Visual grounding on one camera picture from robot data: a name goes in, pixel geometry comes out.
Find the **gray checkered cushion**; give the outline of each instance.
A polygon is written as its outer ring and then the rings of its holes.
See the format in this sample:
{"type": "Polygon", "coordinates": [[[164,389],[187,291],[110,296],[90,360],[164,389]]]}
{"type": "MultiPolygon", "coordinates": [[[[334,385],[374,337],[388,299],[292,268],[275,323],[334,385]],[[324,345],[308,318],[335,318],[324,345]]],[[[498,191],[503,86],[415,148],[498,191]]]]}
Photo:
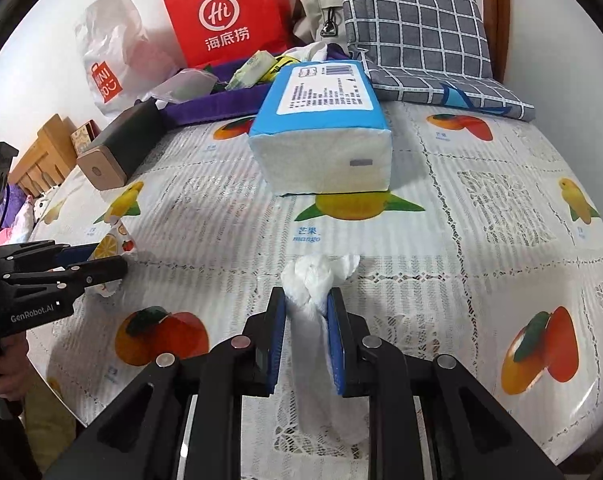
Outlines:
{"type": "Polygon", "coordinates": [[[534,118],[532,105],[492,79],[476,0],[344,0],[344,18],[349,49],[380,100],[439,105],[449,85],[474,108],[534,118]]]}

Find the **human hand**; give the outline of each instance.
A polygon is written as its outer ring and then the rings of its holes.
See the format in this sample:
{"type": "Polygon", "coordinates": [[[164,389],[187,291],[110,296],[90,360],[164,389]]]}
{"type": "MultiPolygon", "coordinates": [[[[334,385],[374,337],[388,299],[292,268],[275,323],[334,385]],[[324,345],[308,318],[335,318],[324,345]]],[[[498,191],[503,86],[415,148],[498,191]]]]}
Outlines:
{"type": "Polygon", "coordinates": [[[7,400],[23,399],[32,378],[25,332],[3,338],[1,348],[4,354],[0,356],[0,397],[7,400]]]}

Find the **fruit-patterned packet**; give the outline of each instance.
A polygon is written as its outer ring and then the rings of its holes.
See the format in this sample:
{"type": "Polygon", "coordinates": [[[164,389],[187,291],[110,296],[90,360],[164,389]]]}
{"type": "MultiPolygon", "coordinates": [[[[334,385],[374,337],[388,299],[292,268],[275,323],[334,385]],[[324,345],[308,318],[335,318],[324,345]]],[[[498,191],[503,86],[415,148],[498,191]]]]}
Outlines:
{"type": "MultiPolygon", "coordinates": [[[[132,239],[125,225],[123,225],[121,219],[118,219],[99,242],[99,245],[97,245],[88,260],[107,258],[108,256],[124,256],[125,258],[135,259],[136,252],[137,246],[135,241],[132,239]]],[[[114,280],[113,282],[86,287],[86,292],[96,292],[104,298],[110,298],[117,292],[120,285],[121,280],[114,280]]]]}

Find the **tissue pack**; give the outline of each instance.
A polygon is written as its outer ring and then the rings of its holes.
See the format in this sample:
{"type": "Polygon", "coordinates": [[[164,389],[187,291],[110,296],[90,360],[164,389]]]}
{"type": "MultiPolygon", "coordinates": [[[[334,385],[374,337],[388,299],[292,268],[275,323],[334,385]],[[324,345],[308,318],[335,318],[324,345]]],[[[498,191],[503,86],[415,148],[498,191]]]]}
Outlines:
{"type": "Polygon", "coordinates": [[[248,136],[275,194],[385,191],[388,124],[358,61],[285,66],[248,136]]]}

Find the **barcode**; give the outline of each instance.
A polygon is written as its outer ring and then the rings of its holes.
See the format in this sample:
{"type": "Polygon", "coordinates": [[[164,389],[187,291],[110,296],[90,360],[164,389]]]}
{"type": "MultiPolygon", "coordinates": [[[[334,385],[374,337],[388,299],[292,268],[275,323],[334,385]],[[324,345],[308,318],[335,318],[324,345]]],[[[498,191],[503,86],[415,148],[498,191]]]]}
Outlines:
{"type": "Polygon", "coordinates": [[[352,65],[327,65],[326,75],[353,75],[352,65]]]}

